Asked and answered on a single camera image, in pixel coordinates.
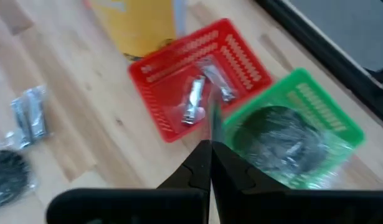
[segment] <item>wooden table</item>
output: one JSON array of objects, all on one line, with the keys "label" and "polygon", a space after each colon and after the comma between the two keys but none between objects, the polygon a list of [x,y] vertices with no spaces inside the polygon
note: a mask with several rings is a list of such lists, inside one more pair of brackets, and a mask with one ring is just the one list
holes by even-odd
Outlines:
[{"label": "wooden table", "polygon": [[[253,1],[203,2],[189,1],[189,32],[232,19],[273,76],[307,68],[366,132],[333,188],[383,189],[381,122]],[[190,154],[199,134],[163,142],[126,69],[81,0],[0,0],[0,139],[16,127],[11,100],[43,84],[53,132],[27,152],[38,187],[0,209],[0,223],[44,223],[51,199],[75,187],[156,187]]]}]

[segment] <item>yellow cylinder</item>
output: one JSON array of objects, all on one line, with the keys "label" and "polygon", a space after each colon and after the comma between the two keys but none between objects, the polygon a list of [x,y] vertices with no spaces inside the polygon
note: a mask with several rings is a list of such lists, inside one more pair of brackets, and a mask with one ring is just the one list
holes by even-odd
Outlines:
[{"label": "yellow cylinder", "polygon": [[137,60],[185,33],[185,0],[89,0],[118,49]]}]

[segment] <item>green plastic basket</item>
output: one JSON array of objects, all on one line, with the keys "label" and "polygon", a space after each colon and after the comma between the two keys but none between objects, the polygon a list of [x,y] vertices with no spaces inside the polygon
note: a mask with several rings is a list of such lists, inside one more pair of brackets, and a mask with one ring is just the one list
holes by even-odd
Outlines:
[{"label": "green plastic basket", "polygon": [[325,130],[331,133],[330,138],[326,138],[326,144],[329,146],[326,160],[314,171],[289,182],[269,174],[291,188],[315,188],[323,177],[335,166],[344,162],[364,140],[361,128],[312,79],[308,71],[299,68],[226,119],[224,123],[226,143],[230,148],[240,152],[240,149],[234,149],[235,133],[250,114],[266,106],[293,108],[318,131]]}]

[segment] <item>red plastic basket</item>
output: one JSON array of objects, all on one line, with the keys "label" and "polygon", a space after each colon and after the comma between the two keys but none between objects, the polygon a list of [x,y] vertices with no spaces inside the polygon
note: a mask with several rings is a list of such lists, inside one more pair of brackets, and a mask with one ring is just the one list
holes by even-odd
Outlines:
[{"label": "red plastic basket", "polygon": [[221,19],[135,62],[129,68],[162,138],[173,142],[198,127],[179,125],[182,113],[171,109],[184,101],[184,85],[201,75],[196,63],[213,55],[223,68],[237,99],[223,105],[229,112],[272,84],[272,79],[228,19]]}]

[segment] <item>black round object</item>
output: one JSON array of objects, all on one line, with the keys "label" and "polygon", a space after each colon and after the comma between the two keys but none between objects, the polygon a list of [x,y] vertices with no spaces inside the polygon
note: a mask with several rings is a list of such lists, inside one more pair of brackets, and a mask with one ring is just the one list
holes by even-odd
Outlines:
[{"label": "black round object", "polygon": [[0,207],[20,196],[29,183],[29,164],[22,155],[0,151]]},{"label": "black round object", "polygon": [[326,146],[295,110],[269,106],[251,114],[237,130],[235,150],[261,170],[300,174],[317,168]]}]

